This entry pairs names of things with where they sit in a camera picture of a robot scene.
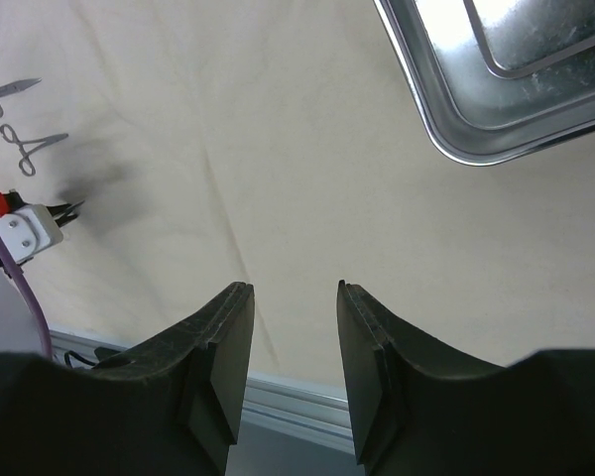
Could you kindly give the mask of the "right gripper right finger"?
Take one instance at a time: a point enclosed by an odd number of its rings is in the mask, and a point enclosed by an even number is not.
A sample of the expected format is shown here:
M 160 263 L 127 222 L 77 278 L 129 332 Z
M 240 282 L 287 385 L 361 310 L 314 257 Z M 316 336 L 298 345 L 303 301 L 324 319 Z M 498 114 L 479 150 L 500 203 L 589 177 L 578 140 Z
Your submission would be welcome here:
M 463 380 L 501 370 L 396 316 L 357 284 L 339 282 L 336 316 L 355 457 L 368 475 L 412 422 L 407 372 Z

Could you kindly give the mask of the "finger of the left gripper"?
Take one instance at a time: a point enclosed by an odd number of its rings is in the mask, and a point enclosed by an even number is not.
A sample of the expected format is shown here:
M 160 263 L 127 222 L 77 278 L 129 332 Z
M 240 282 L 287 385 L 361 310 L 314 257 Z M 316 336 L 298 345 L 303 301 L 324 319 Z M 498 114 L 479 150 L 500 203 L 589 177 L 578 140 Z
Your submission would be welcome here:
M 47 210 L 56 224 L 68 224 L 79 216 L 80 208 L 83 204 L 84 201 L 82 200 L 77 203 L 48 206 Z

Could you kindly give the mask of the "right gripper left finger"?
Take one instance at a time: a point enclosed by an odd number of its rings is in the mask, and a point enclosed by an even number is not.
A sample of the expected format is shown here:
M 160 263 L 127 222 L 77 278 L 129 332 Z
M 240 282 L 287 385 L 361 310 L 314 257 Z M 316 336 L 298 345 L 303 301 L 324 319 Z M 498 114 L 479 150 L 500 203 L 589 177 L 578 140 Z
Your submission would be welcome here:
M 96 366 L 113 389 L 123 475 L 222 475 L 238 441 L 255 296 L 235 282 L 193 315 Z

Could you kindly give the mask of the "steel surgical forceps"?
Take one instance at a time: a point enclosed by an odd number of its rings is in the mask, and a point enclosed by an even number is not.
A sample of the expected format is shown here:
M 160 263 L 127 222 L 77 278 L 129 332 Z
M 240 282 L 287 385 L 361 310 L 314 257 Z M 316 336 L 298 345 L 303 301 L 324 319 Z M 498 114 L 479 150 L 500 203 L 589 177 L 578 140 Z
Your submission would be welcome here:
M 32 155 L 69 137 L 67 133 L 60 133 L 38 139 L 23 140 L 9 124 L 2 124 L 0 126 L 0 134 L 6 143 L 18 148 L 21 156 L 18 167 L 21 173 L 27 178 L 33 177 L 37 172 L 31 160 Z

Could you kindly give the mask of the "beige cloth wrap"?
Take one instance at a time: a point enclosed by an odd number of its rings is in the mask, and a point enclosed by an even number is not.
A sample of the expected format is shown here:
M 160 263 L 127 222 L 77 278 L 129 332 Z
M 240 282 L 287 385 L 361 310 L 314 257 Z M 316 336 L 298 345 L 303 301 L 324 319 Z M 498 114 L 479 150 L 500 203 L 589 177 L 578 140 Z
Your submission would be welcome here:
M 425 134 L 365 1 L 2 1 L 0 190 L 81 203 L 26 266 L 51 326 L 132 346 L 253 285 L 254 372 L 339 387 L 340 281 L 507 365 L 595 347 L 595 134 L 493 168 Z

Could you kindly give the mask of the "stainless steel instrument tray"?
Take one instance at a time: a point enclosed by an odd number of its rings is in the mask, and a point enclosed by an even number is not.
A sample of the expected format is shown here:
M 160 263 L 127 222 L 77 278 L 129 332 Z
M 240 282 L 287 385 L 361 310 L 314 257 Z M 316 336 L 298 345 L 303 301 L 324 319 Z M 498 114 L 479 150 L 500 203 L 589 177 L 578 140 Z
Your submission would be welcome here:
M 595 1 L 379 1 L 424 129 L 505 163 L 595 132 Z

